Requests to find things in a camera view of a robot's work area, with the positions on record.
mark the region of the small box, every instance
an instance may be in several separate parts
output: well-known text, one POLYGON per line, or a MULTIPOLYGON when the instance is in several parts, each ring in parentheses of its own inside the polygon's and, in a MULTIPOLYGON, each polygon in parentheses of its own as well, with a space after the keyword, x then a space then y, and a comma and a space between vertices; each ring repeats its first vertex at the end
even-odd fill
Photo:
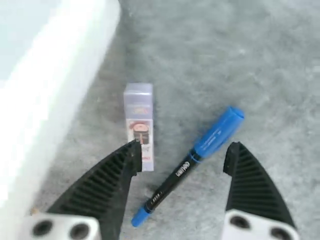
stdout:
POLYGON ((149 83, 129 83, 124 94, 128 141, 141 144, 142 171, 154 170, 153 87, 149 83))

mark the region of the marker cap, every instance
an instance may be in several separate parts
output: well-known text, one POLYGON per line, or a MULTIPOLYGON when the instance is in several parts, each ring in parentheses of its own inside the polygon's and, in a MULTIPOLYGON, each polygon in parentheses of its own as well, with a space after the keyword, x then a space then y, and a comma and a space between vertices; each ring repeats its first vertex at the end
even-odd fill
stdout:
POLYGON ((244 121, 244 112, 229 106, 209 131, 195 144, 195 152, 202 158, 216 152, 231 137, 244 121))
POLYGON ((147 213, 145 208, 142 206, 132 218, 132 226, 134 226, 135 228, 139 227, 149 217, 150 214, 151 213, 147 213))

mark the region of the marker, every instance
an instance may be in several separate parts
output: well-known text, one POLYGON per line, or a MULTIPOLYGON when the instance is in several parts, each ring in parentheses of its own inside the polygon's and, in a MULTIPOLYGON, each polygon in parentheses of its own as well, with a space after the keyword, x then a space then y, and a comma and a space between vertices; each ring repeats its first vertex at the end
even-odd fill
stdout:
POLYGON ((194 145, 183 161, 145 202, 133 217, 131 224, 140 226, 156 207, 185 179, 203 159, 215 153, 231 137, 245 119, 244 112, 229 106, 218 121, 194 145))

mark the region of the white object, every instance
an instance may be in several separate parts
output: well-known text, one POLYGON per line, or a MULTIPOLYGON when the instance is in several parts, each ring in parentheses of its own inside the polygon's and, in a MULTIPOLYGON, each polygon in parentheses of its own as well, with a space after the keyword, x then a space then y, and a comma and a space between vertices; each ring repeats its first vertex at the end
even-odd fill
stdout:
POLYGON ((0 13, 0 239, 14 240, 105 57, 120 5, 13 0, 0 13))
POLYGON ((24 218, 19 240, 101 240, 93 217, 38 213, 24 218))
POLYGON ((142 171, 154 170, 153 86, 129 83, 123 93, 128 142, 141 145, 142 171))
POLYGON ((290 240, 299 240, 297 231, 290 225, 269 218, 250 214, 244 211, 231 209, 225 213, 224 226, 221 240, 277 240, 286 238, 275 238, 272 236, 273 229, 280 229, 288 234, 290 240), (245 219, 249 227, 240 228, 231 224, 232 218, 245 219))

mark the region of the screw hole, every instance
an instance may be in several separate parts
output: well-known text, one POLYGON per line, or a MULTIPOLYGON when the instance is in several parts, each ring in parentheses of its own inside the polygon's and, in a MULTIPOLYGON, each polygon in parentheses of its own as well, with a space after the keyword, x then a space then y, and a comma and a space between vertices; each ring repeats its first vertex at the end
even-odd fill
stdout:
POLYGON ((53 223, 51 220, 43 220, 34 226, 32 233, 35 237, 42 237, 51 231, 52 226, 53 223))
POLYGON ((73 226, 70 232, 70 237, 73 240, 83 240, 85 239, 89 234, 89 227, 87 224, 77 224, 73 226))
POLYGON ((291 240, 291 236, 289 235, 289 233, 281 228, 272 228, 271 235, 279 240, 291 240))
POLYGON ((232 217, 230 220, 230 223, 232 225, 237 226, 238 228, 241 228, 241 229, 249 229, 250 228, 249 222, 241 216, 232 217))

